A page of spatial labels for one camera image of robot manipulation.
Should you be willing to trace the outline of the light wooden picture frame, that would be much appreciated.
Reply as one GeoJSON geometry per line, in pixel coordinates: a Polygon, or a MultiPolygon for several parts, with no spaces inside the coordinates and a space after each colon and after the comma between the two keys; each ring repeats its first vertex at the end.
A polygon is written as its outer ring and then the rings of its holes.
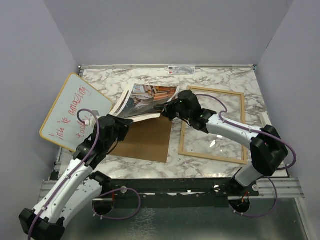
{"type": "MultiPolygon", "coordinates": [[[[242,124],[246,123],[244,93],[190,85],[187,89],[200,95],[198,101],[203,108],[217,113],[223,111],[224,108],[218,101],[205,95],[216,97],[228,109],[225,117],[242,124]]],[[[206,134],[186,123],[182,124],[179,155],[245,165],[248,163],[247,152],[246,147],[219,134],[206,134]]]]}

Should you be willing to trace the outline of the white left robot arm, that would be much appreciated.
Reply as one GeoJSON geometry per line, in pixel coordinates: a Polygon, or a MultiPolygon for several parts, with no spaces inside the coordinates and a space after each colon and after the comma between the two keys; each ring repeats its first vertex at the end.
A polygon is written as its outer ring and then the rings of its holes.
{"type": "Polygon", "coordinates": [[[29,240],[60,240],[70,220],[96,197],[114,196],[111,178],[96,167],[124,141],[133,120],[110,114],[96,120],[92,134],[77,146],[67,169],[48,194],[19,215],[29,240]]]}

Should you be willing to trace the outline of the clear acrylic frame sheet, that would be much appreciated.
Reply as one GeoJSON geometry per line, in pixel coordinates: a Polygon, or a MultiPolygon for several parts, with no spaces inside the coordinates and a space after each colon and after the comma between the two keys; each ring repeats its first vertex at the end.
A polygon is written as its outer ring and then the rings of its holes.
{"type": "MultiPolygon", "coordinates": [[[[214,99],[214,100],[218,101],[219,103],[221,102],[218,98],[216,98],[214,96],[210,96],[208,94],[206,94],[205,97],[209,97],[211,99],[214,99]]],[[[231,121],[234,121],[236,124],[244,125],[244,123],[240,123],[240,122],[232,120],[232,119],[231,119],[231,121]]],[[[213,115],[211,117],[211,119],[209,120],[208,134],[221,135],[222,137],[227,138],[232,141],[235,141],[236,143],[241,144],[242,146],[244,146],[246,148],[248,146],[248,144],[246,143],[247,134],[244,133],[244,131],[239,128],[236,128],[232,125],[224,123],[220,119],[219,114],[213,115]]]]}

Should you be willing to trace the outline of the cat and books photo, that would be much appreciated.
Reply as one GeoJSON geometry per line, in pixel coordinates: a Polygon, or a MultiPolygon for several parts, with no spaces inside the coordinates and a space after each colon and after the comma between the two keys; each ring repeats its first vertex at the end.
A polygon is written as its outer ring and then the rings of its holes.
{"type": "Polygon", "coordinates": [[[179,86],[131,83],[126,86],[110,114],[135,123],[159,118],[162,111],[156,110],[155,106],[172,101],[179,91],[179,86]]]}

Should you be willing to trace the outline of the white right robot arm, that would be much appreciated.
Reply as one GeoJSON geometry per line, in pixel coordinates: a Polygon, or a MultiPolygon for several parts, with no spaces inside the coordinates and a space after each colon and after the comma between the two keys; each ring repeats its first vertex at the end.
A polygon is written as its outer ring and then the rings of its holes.
{"type": "Polygon", "coordinates": [[[271,126],[250,126],[229,120],[213,110],[201,107],[198,96],[184,90],[177,99],[155,106],[170,121],[178,118],[206,134],[221,135],[250,150],[251,162],[232,178],[229,189],[240,196],[261,177],[271,177],[288,155],[287,147],[277,130],[271,126]]]}

